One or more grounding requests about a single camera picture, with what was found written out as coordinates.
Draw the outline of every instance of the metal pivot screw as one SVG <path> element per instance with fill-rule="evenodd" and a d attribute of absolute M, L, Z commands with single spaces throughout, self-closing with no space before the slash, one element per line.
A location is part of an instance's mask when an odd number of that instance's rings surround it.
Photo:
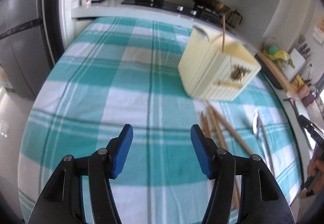
<path fill-rule="evenodd" d="M 261 157 L 259 155 L 257 155 L 257 154 L 254 154 L 254 155 L 252 155 L 252 159 L 254 161 L 260 161 L 261 160 Z"/>
<path fill-rule="evenodd" d="M 63 157 L 63 160 L 65 162 L 69 162 L 69 161 L 71 161 L 71 159 L 72 159 L 72 156 L 71 155 L 66 155 L 66 156 Z"/>
<path fill-rule="evenodd" d="M 217 153 L 220 155 L 224 155 L 226 153 L 226 150 L 224 148 L 218 148 Z"/>
<path fill-rule="evenodd" d="M 104 155 L 104 154 L 107 153 L 107 149 L 106 149 L 106 148 L 100 148 L 100 149 L 98 150 L 98 153 L 99 153 L 100 155 Z"/>

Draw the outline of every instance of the wooden chopstick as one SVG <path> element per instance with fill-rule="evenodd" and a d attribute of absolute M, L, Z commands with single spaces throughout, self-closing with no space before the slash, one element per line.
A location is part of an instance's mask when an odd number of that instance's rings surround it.
<path fill-rule="evenodd" d="M 224 148 L 225 150 L 228 151 L 228 147 L 227 147 L 227 144 L 225 142 L 222 130 L 221 130 L 220 126 L 219 126 L 218 120 L 217 120 L 216 116 L 214 116 L 213 110 L 212 110 L 212 108 L 210 106 L 208 106 L 208 112 L 209 112 L 210 118 L 212 119 L 213 126 L 215 128 L 216 135 L 217 135 L 218 140 L 219 140 L 219 145 L 221 146 L 221 148 Z"/>
<path fill-rule="evenodd" d="M 208 121 L 207 121 L 207 117 L 204 115 L 203 112 L 200 113 L 200 118 L 201 118 L 202 125 L 204 127 L 205 137 L 212 138 L 212 135 L 211 135 L 210 129 L 209 129 L 209 125 L 208 125 Z"/>
<path fill-rule="evenodd" d="M 225 47 L 225 28 L 226 28 L 226 21 L 225 21 L 225 16 L 223 15 L 223 44 L 222 44 L 222 52 L 224 52 L 224 47 Z"/>
<path fill-rule="evenodd" d="M 243 149 L 249 154 L 253 155 L 254 152 L 252 149 L 247 145 L 247 143 L 242 139 L 242 137 L 238 134 L 238 132 L 226 121 L 226 119 L 216 111 L 216 109 L 208 103 L 208 107 L 210 107 L 213 113 L 216 115 L 217 120 L 219 120 L 224 127 L 231 133 L 231 135 L 239 142 L 239 144 L 243 147 Z"/>
<path fill-rule="evenodd" d="M 219 126 L 219 123 L 218 123 L 218 120 L 217 120 L 216 116 L 213 113 L 213 109 L 211 108 L 211 106 L 208 106 L 208 112 L 209 112 L 209 115 L 210 115 L 210 117 L 212 119 L 215 131 L 216 131 L 216 135 L 218 137 L 219 144 L 220 144 L 221 148 L 224 148 L 225 150 L 228 151 L 228 147 L 227 147 L 227 144 L 225 142 L 225 138 L 223 136 L 222 130 L 221 130 L 220 126 Z M 240 192 L 239 192 L 239 187 L 238 187 L 237 181 L 238 181 L 237 178 L 235 178 L 234 191 L 233 191 L 233 207 L 236 208 L 236 209 L 239 209 L 240 208 Z"/>

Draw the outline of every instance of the gas stove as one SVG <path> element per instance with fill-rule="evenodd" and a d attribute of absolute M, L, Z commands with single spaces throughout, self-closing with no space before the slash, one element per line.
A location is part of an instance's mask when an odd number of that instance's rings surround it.
<path fill-rule="evenodd" d="M 194 5 L 193 8 L 182 6 L 176 3 L 168 2 L 165 0 L 124 0 L 122 4 L 137 5 L 144 7 L 152 7 L 162 10 L 175 12 L 191 18 L 199 19 L 203 22 L 208 22 L 220 29 L 222 29 L 222 16 L 207 8 Z M 226 26 L 226 31 L 235 35 L 235 33 Z"/>

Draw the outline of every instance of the refrigerator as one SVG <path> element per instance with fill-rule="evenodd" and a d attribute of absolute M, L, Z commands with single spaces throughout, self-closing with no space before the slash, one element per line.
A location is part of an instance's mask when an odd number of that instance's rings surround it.
<path fill-rule="evenodd" d="M 0 64 L 16 93 L 35 99 L 64 52 L 58 0 L 0 0 Z"/>

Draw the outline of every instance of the teal plaid tablecloth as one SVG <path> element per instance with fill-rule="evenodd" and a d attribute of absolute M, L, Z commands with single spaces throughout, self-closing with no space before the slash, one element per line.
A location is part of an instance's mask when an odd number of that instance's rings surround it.
<path fill-rule="evenodd" d="M 191 29 L 156 21 L 96 19 L 50 73 L 22 140 L 18 185 L 28 220 L 51 173 L 66 154 L 88 156 L 132 124 L 134 139 L 122 174 L 111 181 L 123 223 L 200 223 L 211 192 L 190 128 L 205 105 L 189 98 L 177 66 Z M 301 184 L 292 130 L 272 88 L 259 74 L 233 102 L 213 102 L 255 153 L 256 110 L 266 125 L 277 181 L 290 203 Z M 247 156 L 223 129 L 230 152 Z M 86 219 L 93 223 L 87 178 Z M 233 211 L 231 223 L 235 223 Z"/>

